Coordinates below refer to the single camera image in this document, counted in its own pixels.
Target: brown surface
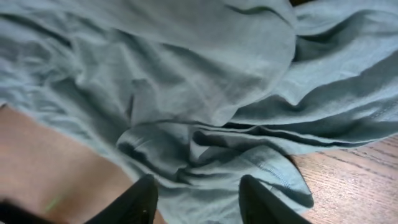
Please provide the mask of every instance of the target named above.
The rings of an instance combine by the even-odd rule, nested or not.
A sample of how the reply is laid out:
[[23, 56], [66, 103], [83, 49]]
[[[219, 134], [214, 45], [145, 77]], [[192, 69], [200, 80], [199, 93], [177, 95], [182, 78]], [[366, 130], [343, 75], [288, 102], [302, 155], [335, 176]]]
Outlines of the brown surface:
[[[315, 199], [305, 217], [313, 223], [398, 223], [397, 145], [395, 138], [373, 147], [295, 156]], [[0, 110], [0, 197], [58, 222], [82, 223], [130, 185], [118, 167], [87, 147]], [[45, 213], [60, 194], [63, 200]]]

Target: dark object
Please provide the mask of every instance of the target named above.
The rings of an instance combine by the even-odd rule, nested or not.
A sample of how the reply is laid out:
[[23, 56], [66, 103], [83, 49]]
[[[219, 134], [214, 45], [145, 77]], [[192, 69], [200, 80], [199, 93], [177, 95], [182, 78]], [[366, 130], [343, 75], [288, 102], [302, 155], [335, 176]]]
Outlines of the dark object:
[[[152, 224], [157, 196], [155, 179], [146, 175], [87, 224]], [[239, 207], [244, 224], [309, 224], [250, 175], [241, 179]], [[0, 205], [0, 221], [5, 224], [51, 223], [9, 203]]]

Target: blue-gray cloth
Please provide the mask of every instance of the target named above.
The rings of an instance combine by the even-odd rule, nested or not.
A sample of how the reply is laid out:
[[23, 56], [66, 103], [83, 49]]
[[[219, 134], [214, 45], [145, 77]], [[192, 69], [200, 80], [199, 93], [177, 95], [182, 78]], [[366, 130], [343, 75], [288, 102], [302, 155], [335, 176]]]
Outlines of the blue-gray cloth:
[[179, 223], [241, 223], [251, 174], [313, 205], [284, 156], [398, 131], [398, 1], [2, 0], [0, 104], [73, 136]]

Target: gray fabric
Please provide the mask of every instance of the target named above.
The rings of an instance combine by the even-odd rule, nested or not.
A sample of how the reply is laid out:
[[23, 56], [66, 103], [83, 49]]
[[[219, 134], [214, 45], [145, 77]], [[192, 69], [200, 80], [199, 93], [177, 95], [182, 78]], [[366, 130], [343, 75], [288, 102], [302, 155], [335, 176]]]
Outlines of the gray fabric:
[[159, 181], [169, 223], [241, 223], [251, 174], [313, 205], [284, 155], [398, 130], [398, 2], [0, 2], [0, 104]]

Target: garment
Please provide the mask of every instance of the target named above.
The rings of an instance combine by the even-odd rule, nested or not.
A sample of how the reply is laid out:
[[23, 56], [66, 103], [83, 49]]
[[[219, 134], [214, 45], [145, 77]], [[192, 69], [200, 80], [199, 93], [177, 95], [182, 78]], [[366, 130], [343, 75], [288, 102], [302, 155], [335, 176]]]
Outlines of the garment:
[[154, 174], [169, 223], [241, 223], [238, 184], [313, 206], [285, 158], [398, 131], [398, 2], [0, 2], [0, 104]]

